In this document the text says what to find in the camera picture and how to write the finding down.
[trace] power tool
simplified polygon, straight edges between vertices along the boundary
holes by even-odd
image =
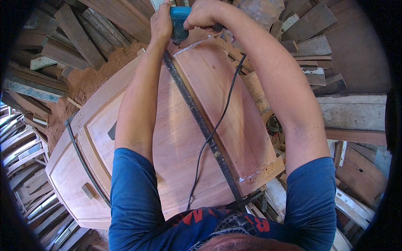
[[[187,19],[191,12],[191,7],[182,7],[182,6],[172,6],[170,8],[170,19],[172,20],[173,32],[172,43],[175,46],[179,46],[181,42],[189,37],[189,31],[184,29],[183,23]],[[215,24],[212,26],[214,31],[220,32],[224,28],[221,24]]]

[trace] blue t-shirt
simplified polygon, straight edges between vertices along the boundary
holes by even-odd
[[[125,148],[113,160],[110,250],[196,250],[212,237],[244,233],[330,250],[335,237],[335,168],[331,158],[313,160],[287,178],[284,224],[225,208],[203,207],[165,221],[155,169]]]

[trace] person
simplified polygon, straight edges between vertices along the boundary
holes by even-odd
[[[240,42],[286,139],[284,224],[204,207],[165,221],[152,160],[162,54],[172,34],[166,0],[151,18],[151,41],[121,102],[115,134],[110,250],[330,250],[336,231],[335,168],[320,106],[287,50],[241,10],[197,0],[188,30],[224,25]]]

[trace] power cord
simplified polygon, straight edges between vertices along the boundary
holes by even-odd
[[[235,71],[235,73],[234,73],[233,80],[232,80],[232,84],[231,84],[230,89],[229,89],[228,99],[227,99],[227,101],[226,101],[226,106],[225,106],[224,112],[222,113],[221,118],[219,119],[219,121],[218,121],[218,123],[216,124],[215,128],[214,128],[213,131],[211,132],[210,136],[207,138],[207,140],[205,141],[205,143],[204,143],[203,146],[201,147],[200,153],[199,153],[199,155],[198,155],[198,160],[197,160],[197,168],[195,169],[194,185],[193,185],[193,188],[191,188],[190,197],[189,197],[189,202],[188,202],[188,204],[187,204],[187,209],[186,209],[186,211],[188,211],[188,210],[190,209],[191,197],[193,196],[193,192],[194,192],[195,186],[197,185],[198,167],[199,167],[199,164],[200,164],[200,158],[201,158],[202,150],[204,149],[204,147],[206,146],[206,144],[212,139],[213,134],[215,133],[216,129],[218,128],[219,124],[221,123],[222,119],[223,119],[224,116],[225,116],[226,110],[228,109],[228,106],[229,106],[229,100],[230,100],[230,95],[232,94],[234,81],[236,80],[237,73],[239,73],[240,68],[241,68],[241,66],[242,66],[243,61],[244,61],[245,58],[246,58],[246,54],[243,55],[242,59],[240,60],[239,65],[237,66],[236,71]]]

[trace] person's right arm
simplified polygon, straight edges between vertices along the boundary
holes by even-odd
[[[312,160],[329,157],[320,106],[289,52],[241,10],[215,0],[197,0],[184,26],[193,29],[216,23],[227,27],[244,48],[268,103],[283,127],[286,174],[289,176]]]

